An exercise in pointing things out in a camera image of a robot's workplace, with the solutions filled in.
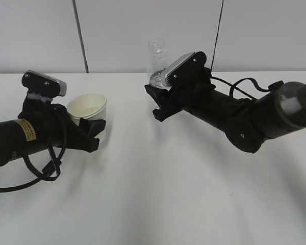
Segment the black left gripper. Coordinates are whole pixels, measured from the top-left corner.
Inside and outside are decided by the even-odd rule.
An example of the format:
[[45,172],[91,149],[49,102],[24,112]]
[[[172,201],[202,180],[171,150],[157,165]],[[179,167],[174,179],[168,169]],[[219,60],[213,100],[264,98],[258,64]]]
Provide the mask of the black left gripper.
[[97,136],[105,130],[104,119],[80,119],[77,126],[61,104],[48,104],[49,116],[47,145],[65,149],[94,152],[99,148]]

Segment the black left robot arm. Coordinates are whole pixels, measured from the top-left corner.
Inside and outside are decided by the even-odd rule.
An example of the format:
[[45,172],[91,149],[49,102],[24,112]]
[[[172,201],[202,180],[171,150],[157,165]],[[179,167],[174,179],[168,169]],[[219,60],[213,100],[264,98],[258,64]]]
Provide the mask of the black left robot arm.
[[0,167],[8,162],[54,147],[94,152],[104,119],[74,123],[64,106],[52,104],[40,110],[22,111],[18,119],[0,122]]

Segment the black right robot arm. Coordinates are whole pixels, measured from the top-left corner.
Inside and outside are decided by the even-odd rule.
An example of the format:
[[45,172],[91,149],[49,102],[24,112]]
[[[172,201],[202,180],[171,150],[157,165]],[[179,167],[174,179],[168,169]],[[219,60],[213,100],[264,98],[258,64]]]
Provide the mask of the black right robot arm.
[[154,118],[164,121],[186,111],[222,131],[238,149],[257,152],[270,139],[306,128],[306,84],[275,82],[261,88],[254,78],[254,87],[264,91],[259,99],[234,98],[240,81],[230,86],[229,94],[216,90],[209,68],[193,78],[178,78],[169,90],[145,85],[146,92],[158,105]]

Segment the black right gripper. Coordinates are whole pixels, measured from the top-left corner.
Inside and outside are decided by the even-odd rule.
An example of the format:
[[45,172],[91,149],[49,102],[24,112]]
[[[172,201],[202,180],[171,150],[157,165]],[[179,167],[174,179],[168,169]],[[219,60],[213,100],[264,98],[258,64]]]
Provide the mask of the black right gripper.
[[211,78],[211,70],[204,67],[196,77],[185,79],[170,90],[156,88],[149,84],[145,85],[145,91],[158,105],[158,109],[152,111],[154,118],[158,121],[164,121],[182,110],[192,111],[203,101],[208,100],[211,92],[216,88],[211,83]]

